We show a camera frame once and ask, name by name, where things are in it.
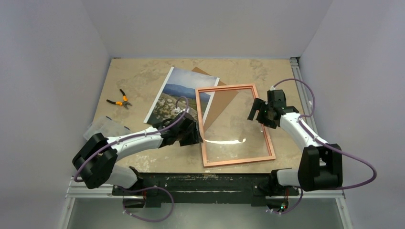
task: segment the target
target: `white wall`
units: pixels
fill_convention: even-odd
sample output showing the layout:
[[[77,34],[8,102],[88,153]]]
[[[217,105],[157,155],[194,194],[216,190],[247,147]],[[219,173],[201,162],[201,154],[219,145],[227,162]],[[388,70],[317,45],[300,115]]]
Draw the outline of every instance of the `white wall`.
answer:
[[[0,225],[54,229],[109,55],[80,0],[0,1]]]
[[[322,136],[375,165],[345,191],[356,229],[404,228],[405,2],[334,0],[299,63]],[[371,176],[344,160],[344,184]]]
[[[83,0],[114,57],[300,56],[332,0]]]

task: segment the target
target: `mountain in photo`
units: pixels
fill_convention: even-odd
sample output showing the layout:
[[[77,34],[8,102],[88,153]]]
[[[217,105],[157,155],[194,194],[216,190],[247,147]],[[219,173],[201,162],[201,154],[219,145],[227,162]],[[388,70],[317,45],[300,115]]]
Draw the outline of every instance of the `mountain in photo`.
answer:
[[[163,88],[163,92],[171,96],[185,96],[190,99],[195,99],[194,88],[188,88],[177,84],[166,84]],[[210,95],[207,93],[200,93],[200,100],[208,102],[210,100]]]

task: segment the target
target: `landscape photo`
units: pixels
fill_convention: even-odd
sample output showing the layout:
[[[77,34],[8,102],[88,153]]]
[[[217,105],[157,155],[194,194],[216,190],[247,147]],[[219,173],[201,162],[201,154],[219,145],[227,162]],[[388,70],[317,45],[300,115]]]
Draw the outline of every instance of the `landscape photo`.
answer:
[[[180,96],[185,96],[188,99],[189,113],[195,120],[198,120],[195,88],[217,86],[218,82],[219,78],[217,77],[172,67],[144,122],[152,125],[176,117],[177,113],[174,109]],[[208,113],[212,97],[213,93],[200,93],[203,120]],[[180,109],[184,109],[186,107],[185,100],[180,100],[178,106]]]

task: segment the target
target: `wooden picture frame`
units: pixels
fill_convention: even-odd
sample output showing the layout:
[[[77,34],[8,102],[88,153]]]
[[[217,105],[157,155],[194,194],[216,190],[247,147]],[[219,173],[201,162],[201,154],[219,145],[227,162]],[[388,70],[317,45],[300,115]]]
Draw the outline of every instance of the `wooden picture frame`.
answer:
[[[216,86],[216,87],[200,87],[195,89],[195,99],[197,103],[197,114],[198,114],[198,124],[200,135],[202,138],[201,149],[202,149],[202,162],[204,167],[212,167],[212,166],[224,166],[224,165],[232,165],[232,164],[241,164],[241,163],[249,163],[249,162],[257,162],[257,161],[268,161],[276,159],[276,155],[274,154],[273,144],[270,139],[269,132],[266,128],[262,126],[263,135],[266,141],[268,156],[261,156],[261,157],[253,157],[253,158],[245,158],[245,159],[235,159],[235,160],[228,160],[228,161],[218,161],[218,162],[208,162],[207,159],[207,143],[205,141],[205,133],[203,128],[203,114],[201,110],[201,101],[200,101],[200,93],[204,92],[218,92],[218,91],[230,91],[230,90],[244,90],[250,89],[252,91],[253,99],[258,98],[259,95],[257,93],[256,86],[252,84],[238,84],[238,85],[224,85],[224,86]]]

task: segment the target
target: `table surface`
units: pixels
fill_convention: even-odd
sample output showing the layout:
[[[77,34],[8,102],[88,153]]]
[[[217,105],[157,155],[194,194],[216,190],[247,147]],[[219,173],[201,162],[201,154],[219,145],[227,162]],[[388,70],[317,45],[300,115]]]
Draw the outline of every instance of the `table surface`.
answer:
[[[289,60],[112,59],[94,120],[106,115],[127,126],[132,132],[149,127],[143,120],[172,66],[188,70],[199,67],[228,85],[255,83],[259,97],[265,100],[266,91],[271,85],[283,79],[294,78]],[[285,82],[277,88],[284,90],[288,105],[295,106],[302,112],[295,82]],[[125,91],[129,102],[133,104],[129,110],[106,102],[106,99],[122,99],[119,89]],[[133,166],[140,172],[179,173],[269,173],[273,169],[297,168],[301,152],[292,138],[281,128],[269,129],[269,132],[277,157],[273,161],[203,167],[200,145],[180,147],[177,142],[161,149],[128,156],[117,164]]]

